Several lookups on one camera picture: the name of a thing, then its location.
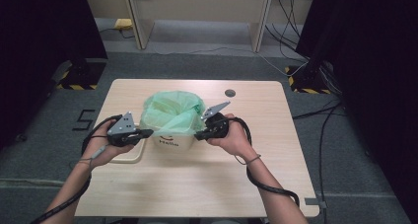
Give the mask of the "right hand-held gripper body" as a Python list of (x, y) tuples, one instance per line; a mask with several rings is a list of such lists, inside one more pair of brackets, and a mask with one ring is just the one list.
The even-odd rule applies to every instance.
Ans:
[(201, 117), (205, 121), (206, 128), (203, 131), (209, 132), (206, 137), (224, 138), (229, 132), (229, 124), (226, 117), (221, 114), (221, 110), (225, 108), (230, 101), (223, 102), (219, 105), (209, 107)]

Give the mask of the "black striped stand base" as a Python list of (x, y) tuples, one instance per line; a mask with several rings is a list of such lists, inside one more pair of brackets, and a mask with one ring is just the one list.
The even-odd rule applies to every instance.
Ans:
[(309, 62), (300, 66), (287, 66), (285, 73), (290, 88), (295, 93), (330, 94), (319, 69), (312, 67)]
[(96, 90), (105, 66), (105, 61), (86, 61), (82, 66), (70, 64), (56, 88), (77, 91)]

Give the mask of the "person's right hand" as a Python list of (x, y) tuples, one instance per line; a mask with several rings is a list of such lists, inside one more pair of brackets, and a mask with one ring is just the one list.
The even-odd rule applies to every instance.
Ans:
[(226, 114), (229, 119), (229, 132), (224, 138), (211, 138), (207, 142), (213, 146), (219, 146), (230, 155), (241, 157), (244, 165), (249, 165), (260, 158), (251, 147), (243, 126), (235, 121), (232, 113)]

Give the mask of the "green plastic bag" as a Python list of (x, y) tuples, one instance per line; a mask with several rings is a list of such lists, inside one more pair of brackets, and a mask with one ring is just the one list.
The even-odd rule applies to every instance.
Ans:
[(152, 129), (156, 136), (194, 135), (204, 128), (201, 120), (204, 111), (204, 102), (196, 94), (158, 92), (144, 102), (139, 126)]

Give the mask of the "cream plastic bin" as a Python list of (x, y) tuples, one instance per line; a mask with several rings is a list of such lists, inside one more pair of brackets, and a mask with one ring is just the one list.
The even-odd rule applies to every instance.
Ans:
[(174, 135), (153, 135), (152, 141), (162, 149), (170, 149), (175, 151), (187, 151), (191, 148), (195, 141), (193, 135), (174, 134)]

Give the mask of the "gray tape strip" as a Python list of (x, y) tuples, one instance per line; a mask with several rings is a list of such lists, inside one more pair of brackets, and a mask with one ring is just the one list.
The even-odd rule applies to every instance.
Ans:
[(313, 198), (313, 197), (306, 197), (305, 198), (305, 204), (306, 205), (316, 205), (320, 209), (326, 209), (327, 208), (327, 203), (325, 201), (319, 200), (319, 199)]

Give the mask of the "person's left hand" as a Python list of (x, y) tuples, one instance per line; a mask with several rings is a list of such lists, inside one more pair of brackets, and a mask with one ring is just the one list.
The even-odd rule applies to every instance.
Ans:
[(89, 140), (79, 164), (86, 164), (91, 170), (93, 170), (98, 166), (107, 164), (117, 155), (127, 153), (134, 148), (133, 145), (127, 145), (119, 148), (108, 142), (106, 134), (112, 123), (113, 120), (110, 120), (97, 128)]

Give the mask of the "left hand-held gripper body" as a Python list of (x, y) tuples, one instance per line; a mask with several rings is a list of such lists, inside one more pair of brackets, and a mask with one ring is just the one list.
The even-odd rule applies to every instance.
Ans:
[(126, 145), (135, 145), (137, 139), (135, 137), (136, 127), (131, 112), (125, 115), (118, 115), (107, 131), (107, 139), (111, 145), (123, 147)]

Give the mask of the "black curtain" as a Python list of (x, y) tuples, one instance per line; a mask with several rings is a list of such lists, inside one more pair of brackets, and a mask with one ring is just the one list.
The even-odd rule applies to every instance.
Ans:
[(297, 51), (332, 65), (366, 144), (418, 224), (418, 0), (313, 0)]
[(0, 0), (0, 149), (24, 132), (61, 63), (105, 57), (88, 0)]

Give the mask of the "yellow object on floor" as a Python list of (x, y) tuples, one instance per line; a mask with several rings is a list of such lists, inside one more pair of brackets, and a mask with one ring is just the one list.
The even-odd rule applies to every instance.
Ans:
[(130, 30), (133, 27), (130, 19), (117, 19), (114, 24), (115, 30)]

